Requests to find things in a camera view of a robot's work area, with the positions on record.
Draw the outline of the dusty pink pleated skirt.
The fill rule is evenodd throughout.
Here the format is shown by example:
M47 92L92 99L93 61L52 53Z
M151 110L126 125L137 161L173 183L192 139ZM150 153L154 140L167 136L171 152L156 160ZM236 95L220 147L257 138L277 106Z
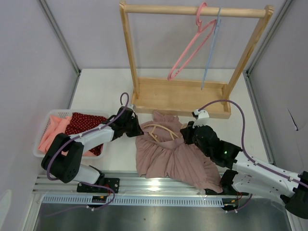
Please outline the dusty pink pleated skirt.
M171 140L169 133L158 136L156 142L149 134L151 128L142 128L148 124L163 125L180 138ZM223 191L217 166L205 156L194 144L184 142L180 129L184 125L177 116L164 115L155 111L153 119L141 124L144 134L136 138L136 169L141 177L166 178L179 180L197 189Z

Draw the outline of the beige wooden hanger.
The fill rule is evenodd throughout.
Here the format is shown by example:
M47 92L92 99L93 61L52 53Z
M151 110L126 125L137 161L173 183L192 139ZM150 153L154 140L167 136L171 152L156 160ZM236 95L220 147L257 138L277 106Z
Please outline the beige wooden hanger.
M164 131L164 133L169 133L169 136L171 138L172 141L174 141L175 139L179 139L180 136L175 133L174 131L172 131L171 129L163 126L163 125L159 125L159 124L148 124L143 126L142 128L151 128L151 130L148 131L148 134L156 141L156 142L160 142L158 136L161 135Z

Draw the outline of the red polka dot cloth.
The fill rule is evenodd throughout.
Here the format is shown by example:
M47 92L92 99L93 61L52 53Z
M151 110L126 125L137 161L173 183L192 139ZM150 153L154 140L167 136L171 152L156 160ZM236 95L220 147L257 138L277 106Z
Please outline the red polka dot cloth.
M107 121L104 116L87 115L81 113L73 113L69 117L69 123L65 128L66 135L78 134L93 129L103 122Z

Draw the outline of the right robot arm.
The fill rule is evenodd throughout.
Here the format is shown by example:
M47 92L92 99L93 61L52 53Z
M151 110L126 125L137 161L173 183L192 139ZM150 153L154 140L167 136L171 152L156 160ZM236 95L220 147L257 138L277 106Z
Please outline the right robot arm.
M220 140L210 126L189 122L180 130L186 144L194 144L205 156L227 170L220 181L225 194L233 191L266 197L291 214L308 218L308 173L290 172L249 157L243 147Z

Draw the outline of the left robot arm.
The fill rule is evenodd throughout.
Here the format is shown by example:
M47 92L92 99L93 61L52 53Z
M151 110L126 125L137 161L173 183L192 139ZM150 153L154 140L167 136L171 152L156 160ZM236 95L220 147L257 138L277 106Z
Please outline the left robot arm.
M80 182L98 193L104 188L104 180L100 178L102 173L94 167L83 165L82 156L90 149L114 141L124 134L131 138L144 133L135 111L122 106L116 115L92 129L70 136L58 134L45 154L41 166L47 171L49 180L60 180L63 183Z

